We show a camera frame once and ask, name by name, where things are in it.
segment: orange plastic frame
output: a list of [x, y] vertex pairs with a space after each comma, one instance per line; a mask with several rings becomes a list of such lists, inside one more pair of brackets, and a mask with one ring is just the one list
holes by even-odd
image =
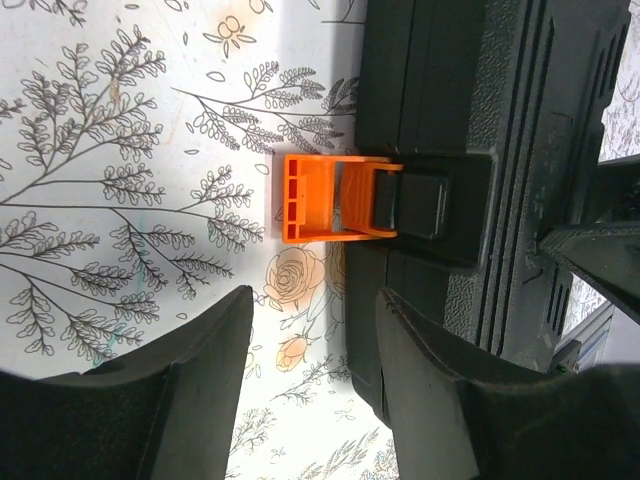
[[[385, 157], [287, 155], [284, 160], [284, 243], [348, 242], [395, 237], [374, 228], [375, 171], [402, 170]], [[340, 213], [345, 231], [333, 231], [336, 163], [345, 163]]]

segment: table surface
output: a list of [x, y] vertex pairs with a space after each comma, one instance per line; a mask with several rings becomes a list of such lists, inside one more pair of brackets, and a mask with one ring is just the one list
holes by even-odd
[[[227, 476], [396, 479], [349, 382], [342, 249], [278, 240], [283, 154], [354, 151], [365, 0], [0, 7], [0, 367], [85, 371], [248, 284]], [[640, 151], [632, 10], [602, 160]], [[577, 283], [566, 328], [601, 301]]]

